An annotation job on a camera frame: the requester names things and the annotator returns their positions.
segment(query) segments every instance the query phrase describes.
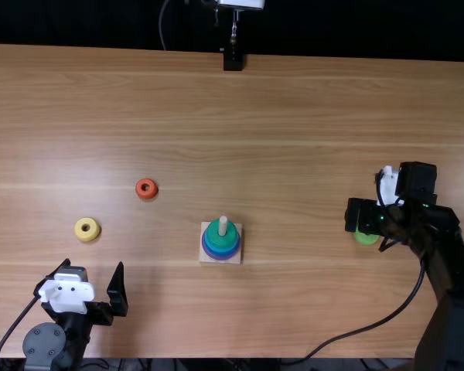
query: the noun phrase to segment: orange ring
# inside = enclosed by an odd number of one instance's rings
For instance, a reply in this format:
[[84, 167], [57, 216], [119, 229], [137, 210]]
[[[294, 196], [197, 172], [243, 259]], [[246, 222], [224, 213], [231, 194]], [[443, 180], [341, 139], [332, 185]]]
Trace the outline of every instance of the orange ring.
[[136, 193], [142, 199], [152, 199], [158, 193], [158, 186], [151, 179], [141, 179], [136, 184]]

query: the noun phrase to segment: blue ring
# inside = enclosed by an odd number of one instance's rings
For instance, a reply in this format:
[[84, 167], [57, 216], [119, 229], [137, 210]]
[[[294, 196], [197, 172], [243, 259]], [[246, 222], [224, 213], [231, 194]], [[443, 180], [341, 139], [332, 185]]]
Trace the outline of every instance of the blue ring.
[[208, 233], [204, 233], [204, 242], [206, 244], [206, 247], [208, 247], [208, 250], [210, 250], [213, 254], [222, 257], [228, 254], [232, 254], [236, 249], [237, 249], [237, 242], [239, 238], [239, 233], [237, 234], [237, 241], [233, 244], [230, 245], [227, 249], [221, 249], [219, 247], [216, 247], [211, 241], [210, 238], [208, 238]]
[[203, 245], [203, 249], [206, 255], [208, 255], [209, 257], [212, 257], [215, 260], [227, 260], [232, 258], [239, 251], [241, 247], [241, 237], [237, 239], [237, 243], [233, 247], [232, 251], [226, 252], [225, 254], [218, 254], [210, 249], [210, 247], [206, 243], [205, 233], [203, 233], [203, 237], [201, 238], [201, 244]]

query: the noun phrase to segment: purple ring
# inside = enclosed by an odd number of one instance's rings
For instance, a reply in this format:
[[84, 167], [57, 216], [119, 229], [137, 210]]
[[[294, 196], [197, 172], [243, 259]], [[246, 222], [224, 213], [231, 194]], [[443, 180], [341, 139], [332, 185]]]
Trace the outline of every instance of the purple ring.
[[232, 250], [232, 252], [227, 254], [227, 255], [223, 255], [223, 256], [216, 255], [210, 250], [208, 245], [206, 245], [206, 241], [204, 240], [204, 233], [203, 233], [203, 236], [201, 237], [201, 245], [203, 246], [204, 252], [209, 257], [212, 257], [215, 260], [227, 260], [227, 259], [232, 258], [232, 256], [234, 256], [239, 251], [239, 247], [241, 246], [241, 236], [239, 236], [239, 238], [237, 240], [237, 243], [236, 243], [234, 249]]

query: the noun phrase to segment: wood grain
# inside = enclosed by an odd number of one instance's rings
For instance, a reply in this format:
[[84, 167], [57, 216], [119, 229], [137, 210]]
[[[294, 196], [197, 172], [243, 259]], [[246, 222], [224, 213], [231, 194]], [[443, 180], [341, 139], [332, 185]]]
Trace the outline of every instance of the wood grain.
[[[303, 356], [413, 287], [407, 247], [343, 231], [347, 198], [402, 161], [438, 166], [464, 229], [464, 63], [250, 56], [224, 73], [217, 54], [0, 46], [0, 338], [65, 257], [99, 300], [123, 260], [128, 317], [86, 356]], [[244, 263], [201, 267], [200, 223], [222, 213], [244, 224]], [[94, 243], [73, 235], [84, 216]], [[426, 281], [319, 355], [411, 357], [434, 309]], [[45, 321], [34, 308], [2, 355]]]

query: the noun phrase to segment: cable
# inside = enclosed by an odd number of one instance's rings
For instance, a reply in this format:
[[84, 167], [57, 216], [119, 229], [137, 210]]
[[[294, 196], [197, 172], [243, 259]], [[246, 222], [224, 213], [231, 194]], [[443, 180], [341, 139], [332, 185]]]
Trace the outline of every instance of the cable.
[[84, 363], [79, 369], [84, 369], [88, 366], [98, 366], [101, 369], [110, 369], [110, 364], [105, 361], [103, 358], [98, 358], [101, 362], [104, 364], [96, 363], [96, 362], [91, 362], [91, 363]]
[[163, 21], [163, 14], [165, 13], [165, 8], [169, 4], [170, 0], [165, 0], [160, 8], [160, 14], [158, 16], [158, 32], [160, 34], [160, 42], [162, 43], [163, 50], [167, 50], [165, 45], [165, 40], [163, 40], [163, 31], [162, 31], [162, 21]]
[[12, 326], [10, 326], [10, 328], [7, 330], [7, 332], [5, 333], [5, 335], [3, 335], [3, 338], [2, 340], [0, 340], [0, 352], [2, 351], [2, 348], [3, 348], [3, 345], [5, 344], [5, 342], [7, 341], [7, 339], [9, 338], [9, 336], [13, 333], [13, 331], [15, 330], [15, 328], [17, 327], [17, 325], [22, 321], [22, 319], [28, 314], [28, 311], [33, 307], [33, 305], [38, 301], [39, 299], [39, 296], [35, 296], [30, 302], [29, 304], [27, 304], [27, 306], [24, 308], [24, 310], [21, 312], [21, 314], [19, 315], [19, 317], [17, 317], [17, 319], [14, 321], [14, 323], [12, 323]]
[[391, 319], [397, 317], [397, 315], [399, 315], [404, 309], [406, 309], [406, 307], [409, 305], [409, 303], [412, 301], [412, 299], [415, 298], [416, 294], [418, 293], [419, 288], [421, 287], [421, 283], [423, 282], [423, 278], [425, 276], [425, 262], [423, 260], [421, 260], [421, 262], [420, 262], [420, 267], [421, 267], [421, 269], [419, 271], [418, 281], [416, 282], [416, 285], [412, 289], [412, 291], [409, 294], [408, 298], [405, 299], [404, 303], [402, 303], [402, 305], [399, 308], [397, 308], [395, 311], [390, 313], [387, 317], [385, 317], [385, 318], [381, 319], [380, 321], [375, 322], [375, 323], [373, 323], [371, 325], [364, 326], [364, 327], [359, 328], [357, 330], [346, 332], [345, 334], [338, 335], [338, 336], [335, 336], [335, 337], [333, 337], [331, 339], [328, 339], [325, 342], [323, 342], [322, 344], [318, 345], [312, 352], [310, 352], [304, 358], [297, 359], [295, 361], [290, 361], [290, 362], [280, 362], [280, 364], [283, 365], [283, 366], [294, 366], [294, 365], [298, 365], [299, 363], [303, 363], [303, 362], [307, 361], [308, 359], [310, 359], [311, 357], [313, 357], [317, 352], [319, 352], [320, 350], [325, 348], [328, 344], [336, 342], [337, 340], [340, 340], [340, 339], [348, 338], [349, 336], [352, 336], [352, 335], [357, 335], [357, 334], [360, 334], [362, 332], [370, 331], [373, 328], [376, 328], [378, 326], [382, 326], [383, 324], [389, 322]]
[[380, 358], [376, 358], [377, 362], [380, 363], [383, 367], [385, 367], [385, 369], [389, 369], [390, 367], [388, 367], [388, 365], [382, 361]]
[[364, 359], [359, 358], [359, 360], [360, 360], [361, 363], [363, 363], [364, 369], [371, 371], [371, 368], [368, 366], [368, 364], [366, 362], [364, 362]]

